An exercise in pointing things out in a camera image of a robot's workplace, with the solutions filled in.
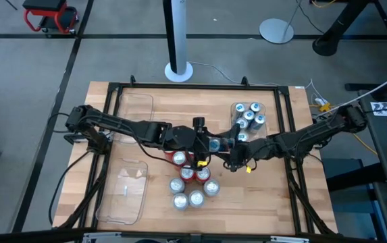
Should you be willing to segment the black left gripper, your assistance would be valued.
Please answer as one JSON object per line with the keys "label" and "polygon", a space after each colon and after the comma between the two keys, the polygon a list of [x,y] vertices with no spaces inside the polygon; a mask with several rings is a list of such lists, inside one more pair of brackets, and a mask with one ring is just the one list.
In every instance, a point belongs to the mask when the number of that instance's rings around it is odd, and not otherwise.
{"label": "black left gripper", "polygon": [[210,135],[205,126],[204,117],[194,117],[192,124],[195,131],[194,154],[197,161],[210,161],[211,155],[226,155],[226,152],[209,151],[209,139],[223,139],[226,138],[225,136],[218,134]]}

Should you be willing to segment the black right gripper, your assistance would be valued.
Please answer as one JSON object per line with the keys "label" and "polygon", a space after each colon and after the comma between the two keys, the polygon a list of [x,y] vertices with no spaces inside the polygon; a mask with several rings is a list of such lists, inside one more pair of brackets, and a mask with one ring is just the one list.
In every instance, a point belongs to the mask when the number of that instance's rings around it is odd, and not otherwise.
{"label": "black right gripper", "polygon": [[238,134],[240,131],[240,125],[234,124],[231,127],[230,134],[226,136],[228,139],[235,140],[234,147],[228,151],[228,154],[230,155],[230,169],[239,169],[244,167],[252,157],[250,143],[238,140]]}

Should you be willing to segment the clear plastic bin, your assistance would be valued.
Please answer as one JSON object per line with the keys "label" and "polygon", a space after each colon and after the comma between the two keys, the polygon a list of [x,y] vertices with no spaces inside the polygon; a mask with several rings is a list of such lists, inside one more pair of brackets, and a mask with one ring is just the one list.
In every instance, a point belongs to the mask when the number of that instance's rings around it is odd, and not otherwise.
{"label": "clear plastic bin", "polygon": [[[249,106],[253,102],[250,102],[250,103],[249,102],[240,102],[240,103],[243,103],[245,105],[245,111],[247,111],[247,110],[250,110]],[[238,118],[242,117],[242,115],[243,115],[243,114],[236,114],[236,113],[234,113],[234,106],[235,106],[235,104],[236,103],[233,103],[231,105],[231,112],[230,112],[230,123],[231,123],[231,126],[236,124],[236,120]],[[260,112],[256,113],[255,115],[263,114],[265,116],[265,106],[262,103],[259,103],[259,104],[261,105],[261,110],[260,110]],[[252,141],[252,140],[258,139],[258,138],[265,138],[267,136],[267,120],[266,120],[266,117],[265,117],[265,125],[258,132],[251,132],[250,124],[251,124],[251,122],[249,122],[249,126],[248,126],[248,128],[246,130],[241,130],[240,131],[240,132],[246,132],[249,135],[249,139],[247,141]]]}
{"label": "clear plastic bin", "polygon": [[147,184],[148,165],[144,161],[118,159],[111,162],[96,212],[99,223],[135,224],[142,215]]}
{"label": "clear plastic bin", "polygon": [[151,95],[123,93],[119,101],[118,117],[134,122],[153,120],[154,99]]}

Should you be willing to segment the grey round-base stand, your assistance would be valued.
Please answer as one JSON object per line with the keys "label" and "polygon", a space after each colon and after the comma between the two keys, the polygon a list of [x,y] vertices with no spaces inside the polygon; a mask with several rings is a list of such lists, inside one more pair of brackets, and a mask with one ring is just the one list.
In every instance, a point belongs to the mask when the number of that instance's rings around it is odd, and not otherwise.
{"label": "grey round-base stand", "polygon": [[301,6],[302,0],[295,0],[297,5],[288,21],[278,18],[268,18],[259,25],[259,33],[263,39],[272,44],[282,45],[294,38],[292,22]]}

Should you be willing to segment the black horizontal beam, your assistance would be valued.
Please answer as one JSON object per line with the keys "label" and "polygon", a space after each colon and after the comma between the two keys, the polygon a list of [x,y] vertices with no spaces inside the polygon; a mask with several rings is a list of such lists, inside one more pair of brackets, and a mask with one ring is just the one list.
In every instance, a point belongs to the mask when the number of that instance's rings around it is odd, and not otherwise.
{"label": "black horizontal beam", "polygon": [[[35,232],[16,232],[0,234],[0,243],[66,243],[81,242],[86,233],[99,232],[93,228],[74,228],[64,229],[56,228]],[[157,233],[157,232],[121,232],[121,238],[162,238],[162,239],[180,239],[188,243],[204,243],[207,241],[233,240],[233,241],[255,241],[270,242],[271,236],[278,235],[244,235],[244,234],[190,234],[190,233]],[[293,236],[297,238],[308,238],[310,243],[387,243],[379,240],[368,240],[361,238],[344,237],[340,234],[321,235],[301,233]]]}

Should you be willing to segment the red black rolling stool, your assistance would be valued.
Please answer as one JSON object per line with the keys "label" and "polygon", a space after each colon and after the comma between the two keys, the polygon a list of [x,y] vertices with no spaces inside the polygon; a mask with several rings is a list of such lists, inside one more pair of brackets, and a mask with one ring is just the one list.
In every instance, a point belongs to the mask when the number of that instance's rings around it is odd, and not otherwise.
{"label": "red black rolling stool", "polygon": [[[74,29],[79,21],[79,13],[75,7],[68,6],[67,0],[25,0],[24,21],[34,31],[48,33],[58,30],[62,34],[75,34]],[[28,19],[28,14],[40,16],[41,20],[34,26]]]}

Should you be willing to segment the black metal table frame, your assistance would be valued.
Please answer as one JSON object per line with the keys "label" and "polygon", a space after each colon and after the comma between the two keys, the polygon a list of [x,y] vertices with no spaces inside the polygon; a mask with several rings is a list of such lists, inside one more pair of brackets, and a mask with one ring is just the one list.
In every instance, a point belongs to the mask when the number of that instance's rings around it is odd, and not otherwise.
{"label": "black metal table frame", "polygon": [[[154,100],[154,116],[157,121],[170,122],[175,126],[191,126],[193,117],[204,117],[206,126],[213,133],[229,130],[231,104],[239,101],[261,102],[265,105],[267,133],[280,131],[273,91],[230,90],[199,87],[200,84],[136,83],[124,87],[122,94],[148,94]],[[91,105],[103,110],[109,82],[90,82],[82,98],[66,105],[68,111],[79,105]],[[312,124],[303,88],[288,88],[296,129]],[[88,154],[67,173],[55,212],[53,226],[60,226],[73,213],[84,197],[93,156]],[[189,234],[236,234],[236,235],[294,235],[294,223],[290,208],[288,184],[284,160],[258,161],[258,168],[251,173],[246,169],[230,172],[223,168],[217,157],[211,160],[212,176],[222,185],[216,197],[205,201],[204,207],[189,207],[177,211],[171,206],[167,188],[170,178],[176,175],[174,168],[163,161],[146,156],[137,144],[114,143],[110,156],[110,168],[121,166],[122,159],[144,161],[148,165],[148,184],[140,219],[132,225],[99,221],[98,230],[163,232]],[[322,164],[308,156],[303,163],[309,201],[325,224],[337,231],[330,193]]]}

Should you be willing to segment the silver metal bracket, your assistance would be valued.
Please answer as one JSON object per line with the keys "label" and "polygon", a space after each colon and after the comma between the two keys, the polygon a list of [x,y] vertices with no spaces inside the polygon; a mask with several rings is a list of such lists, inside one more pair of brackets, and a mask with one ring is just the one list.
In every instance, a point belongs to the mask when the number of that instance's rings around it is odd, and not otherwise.
{"label": "silver metal bracket", "polygon": [[121,238],[121,232],[93,232],[86,233],[82,237],[81,243],[96,243],[97,240],[107,239],[107,238]]}
{"label": "silver metal bracket", "polygon": [[271,236],[269,241],[276,243],[310,243],[310,240],[308,238],[297,238],[287,236]]}

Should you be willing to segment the black desk leg frame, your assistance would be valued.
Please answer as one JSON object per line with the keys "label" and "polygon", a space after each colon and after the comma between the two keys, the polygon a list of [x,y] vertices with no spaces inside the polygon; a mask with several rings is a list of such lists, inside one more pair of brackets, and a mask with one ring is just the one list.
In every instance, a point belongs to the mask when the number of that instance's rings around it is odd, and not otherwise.
{"label": "black desk leg frame", "polygon": [[378,13],[387,29],[387,14],[380,4],[380,0],[344,0],[347,2],[346,7],[341,14],[336,18],[334,23],[320,37],[313,41],[313,50],[322,56],[331,56],[337,52],[338,44],[344,33],[348,30],[351,24],[356,20],[359,14],[367,7],[369,3],[373,3],[378,10]]}

